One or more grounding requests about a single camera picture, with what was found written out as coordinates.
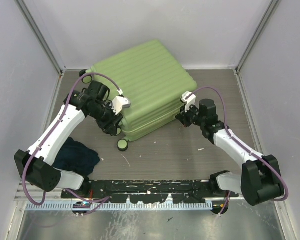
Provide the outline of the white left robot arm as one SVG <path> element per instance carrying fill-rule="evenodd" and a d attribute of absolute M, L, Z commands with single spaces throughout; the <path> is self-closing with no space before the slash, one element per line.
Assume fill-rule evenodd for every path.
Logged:
<path fill-rule="evenodd" d="M 113 100 L 105 99 L 110 89 L 101 82 L 92 81 L 82 91 L 71 90 L 63 105 L 43 135 L 28 148 L 18 150 L 14 160 L 23 182 L 45 192 L 54 189 L 72 189 L 78 198 L 90 193 L 85 176 L 69 170 L 55 168 L 56 157 L 75 128 L 87 117 L 95 119 L 103 133 L 115 136 L 123 119 L 121 111 L 130 102 L 121 89 Z"/>

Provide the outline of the navy blue garment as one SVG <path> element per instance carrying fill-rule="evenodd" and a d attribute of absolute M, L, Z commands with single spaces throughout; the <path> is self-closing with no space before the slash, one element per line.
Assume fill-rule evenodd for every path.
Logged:
<path fill-rule="evenodd" d="M 96 151 L 69 137 L 59 150 L 52 166 L 59 170 L 88 176 L 93 173 L 100 161 Z"/>

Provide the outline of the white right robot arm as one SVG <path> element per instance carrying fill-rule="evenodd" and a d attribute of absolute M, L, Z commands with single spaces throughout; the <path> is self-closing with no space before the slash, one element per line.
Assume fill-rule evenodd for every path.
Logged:
<path fill-rule="evenodd" d="M 202 135 L 213 145 L 222 149 L 240 167 L 240 174 L 224 170 L 209 178 L 209 191 L 221 197 L 226 191 L 239 194 L 255 206 L 274 201 L 285 193 L 280 179 L 278 160 L 273 155 L 255 152 L 219 120 L 217 107 L 212 99 L 203 99 L 199 106 L 194 100 L 181 99 L 182 106 L 176 119 L 185 127 L 198 126 Z"/>

